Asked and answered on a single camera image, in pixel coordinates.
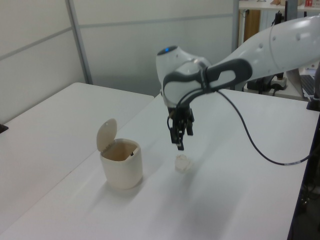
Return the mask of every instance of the metal pole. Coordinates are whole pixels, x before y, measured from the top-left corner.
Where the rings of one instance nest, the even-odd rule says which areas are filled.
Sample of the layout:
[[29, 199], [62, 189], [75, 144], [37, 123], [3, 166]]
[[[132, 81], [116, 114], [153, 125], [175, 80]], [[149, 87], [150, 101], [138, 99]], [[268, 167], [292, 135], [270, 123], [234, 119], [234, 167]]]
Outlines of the metal pole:
[[298, 0], [287, 0], [287, 17], [286, 20], [290, 21], [296, 19], [298, 16]]

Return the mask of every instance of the black cable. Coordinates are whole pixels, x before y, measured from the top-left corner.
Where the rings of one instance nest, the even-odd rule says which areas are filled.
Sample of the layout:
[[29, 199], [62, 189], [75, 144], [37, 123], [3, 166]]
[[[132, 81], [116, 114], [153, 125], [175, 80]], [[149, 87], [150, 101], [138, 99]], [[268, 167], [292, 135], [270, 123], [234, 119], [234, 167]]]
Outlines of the black cable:
[[196, 89], [193, 89], [192, 91], [186, 93], [186, 94], [180, 99], [180, 101], [177, 103], [177, 105], [176, 105], [176, 107], [175, 107], [175, 110], [178, 110], [178, 108], [180, 107], [182, 101], [183, 101], [189, 94], [192, 94], [192, 93], [194, 93], [194, 92], [196, 92], [196, 91], [202, 91], [202, 89], [201, 89], [201, 88], [196, 88]]
[[246, 123], [244, 121], [244, 118], [242, 117], [241, 113], [239, 112], [239, 110], [237, 109], [237, 107], [234, 105], [234, 103], [225, 95], [223, 94], [222, 92], [220, 91], [216, 91], [218, 94], [220, 94], [221, 96], [223, 96], [231, 105], [232, 107], [235, 109], [235, 111], [238, 113], [241, 121], [242, 121], [242, 124], [244, 126], [244, 129], [245, 129], [245, 132], [246, 134], [248, 135], [248, 138], [252, 144], [252, 146], [255, 148], [255, 150], [262, 156], [264, 157], [267, 161], [273, 163], [273, 164], [277, 164], [277, 165], [281, 165], [281, 166], [290, 166], [290, 165], [296, 165], [296, 164], [300, 164], [300, 163], [303, 163], [304, 161], [308, 160], [311, 156], [313, 156], [315, 153], [317, 153], [319, 150], [320, 150], [320, 144], [313, 150], [312, 153], [310, 153], [308, 156], [306, 156], [305, 158], [301, 159], [300, 161], [295, 161], [295, 162], [290, 162], [290, 163], [281, 163], [281, 162], [276, 162], [276, 161], [273, 161], [271, 160], [270, 158], [266, 157], [258, 148], [257, 146], [255, 145], [254, 141], [252, 140], [251, 136], [250, 136], [250, 133], [248, 131], [248, 128], [246, 126]]
[[168, 126], [168, 129], [170, 130], [169, 119], [170, 119], [170, 115], [169, 115], [168, 118], [166, 119], [166, 125]]
[[275, 94], [276, 94], [276, 91], [278, 91], [278, 88], [277, 88], [277, 86], [274, 88], [274, 91], [273, 91], [273, 93], [272, 93], [272, 96], [274, 97], [275, 96]]
[[[175, 107], [175, 111], [177, 112], [178, 111], [178, 108], [180, 107], [182, 101], [189, 95], [189, 94], [192, 94], [196, 91], [202, 91], [201, 88], [197, 88], [197, 89], [193, 89], [192, 91], [189, 91], [188, 93], [186, 93], [180, 100], [179, 102], [177, 103], [176, 107]], [[169, 125], [169, 119], [170, 117], [172, 116], [172, 113], [169, 114], [168, 118], [166, 119], [166, 125], [168, 126], [168, 129], [170, 130], [170, 125]]]

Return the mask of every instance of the small white object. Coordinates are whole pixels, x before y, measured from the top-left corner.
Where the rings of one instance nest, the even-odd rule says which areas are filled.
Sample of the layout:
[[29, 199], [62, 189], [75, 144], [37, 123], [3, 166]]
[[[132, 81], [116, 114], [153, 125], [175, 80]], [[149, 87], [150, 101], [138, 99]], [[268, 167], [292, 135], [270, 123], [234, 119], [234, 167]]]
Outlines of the small white object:
[[96, 145], [105, 177], [110, 186], [118, 189], [134, 187], [143, 176], [141, 148], [135, 141], [115, 139], [117, 121], [109, 119], [99, 129]]
[[180, 173], [188, 172], [193, 166], [193, 162], [185, 155], [178, 155], [175, 158], [175, 170]]

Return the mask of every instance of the white table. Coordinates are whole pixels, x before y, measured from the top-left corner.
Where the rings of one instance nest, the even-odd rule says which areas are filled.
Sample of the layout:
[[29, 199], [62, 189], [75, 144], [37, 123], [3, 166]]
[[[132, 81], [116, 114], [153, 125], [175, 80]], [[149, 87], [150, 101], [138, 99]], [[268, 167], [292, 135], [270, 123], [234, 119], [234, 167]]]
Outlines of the white table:
[[[223, 92], [269, 158], [288, 163], [309, 153], [319, 113], [306, 110], [306, 102]], [[190, 172], [175, 171], [182, 152], [171, 144], [168, 110], [158, 96], [116, 136], [142, 148], [140, 185], [110, 188], [95, 151], [0, 239], [286, 239], [306, 162], [278, 166], [264, 160], [217, 93], [195, 99], [191, 107], [194, 136], [185, 136], [183, 152], [194, 162]]]
[[152, 99], [74, 83], [8, 122], [0, 134], [0, 233], [97, 149], [106, 120], [121, 128]]

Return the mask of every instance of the black stand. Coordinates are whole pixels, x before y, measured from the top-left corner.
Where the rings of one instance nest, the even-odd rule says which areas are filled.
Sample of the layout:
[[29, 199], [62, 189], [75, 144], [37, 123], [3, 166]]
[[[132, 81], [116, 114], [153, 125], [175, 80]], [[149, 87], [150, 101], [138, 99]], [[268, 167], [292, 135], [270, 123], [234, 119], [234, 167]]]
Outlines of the black stand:
[[9, 128], [5, 125], [0, 124], [0, 134], [3, 133], [4, 131], [8, 130]]

